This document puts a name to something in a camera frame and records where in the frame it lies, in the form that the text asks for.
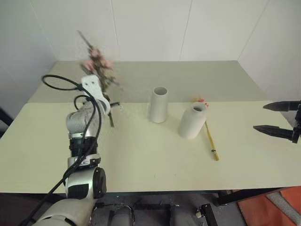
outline robotic arm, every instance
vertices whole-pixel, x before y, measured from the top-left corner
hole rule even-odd
[[[81,80],[82,87],[95,99],[100,109],[101,121],[110,112],[111,106],[100,86],[96,75],[85,76]],[[87,153],[94,142],[97,142],[96,132],[100,123],[98,114],[91,118],[95,106],[86,102],[76,112],[70,113],[66,119],[69,131],[71,157],[68,167]],[[34,226],[86,226],[98,198],[106,193],[106,176],[99,167],[100,155],[95,145],[76,170],[66,179],[65,190],[67,199],[52,205],[34,224]]]

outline white vase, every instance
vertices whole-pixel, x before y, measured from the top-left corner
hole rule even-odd
[[[186,139],[195,138],[206,121],[206,106],[204,103],[193,103],[183,114],[178,132]]]
[[[162,123],[167,119],[168,90],[157,87],[152,91],[149,108],[149,119],[155,123]]]

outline yellow stick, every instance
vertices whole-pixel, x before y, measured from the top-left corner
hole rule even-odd
[[[207,125],[207,122],[205,122],[205,125],[206,125],[206,129],[207,129],[207,134],[208,134],[208,137],[209,137],[211,146],[212,146],[212,150],[211,150],[211,151],[212,151],[212,153],[213,153],[213,155],[214,155],[214,159],[215,159],[216,161],[219,161],[220,158],[219,158],[218,153],[217,153],[217,151],[216,151],[216,148],[215,148],[215,145],[214,145],[212,136],[211,136],[211,134],[210,134],[210,131],[209,131],[209,128],[208,128],[208,125]]]

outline beige table surface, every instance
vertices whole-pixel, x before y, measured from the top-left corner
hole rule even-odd
[[[205,128],[194,140],[177,134],[190,103],[170,103],[162,124],[146,103],[112,110],[98,142],[108,192],[247,189],[301,185],[301,144],[269,137],[253,125],[291,128],[267,101],[210,102],[207,121],[220,155],[214,161]],[[0,140],[0,192],[46,193],[61,178],[70,151],[65,117],[71,103],[28,103]],[[61,186],[56,193],[64,193]]]

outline red mat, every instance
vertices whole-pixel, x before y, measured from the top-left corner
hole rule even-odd
[[[301,186],[283,190],[281,194],[301,213]],[[238,203],[248,226],[295,226],[267,197],[258,196]]]

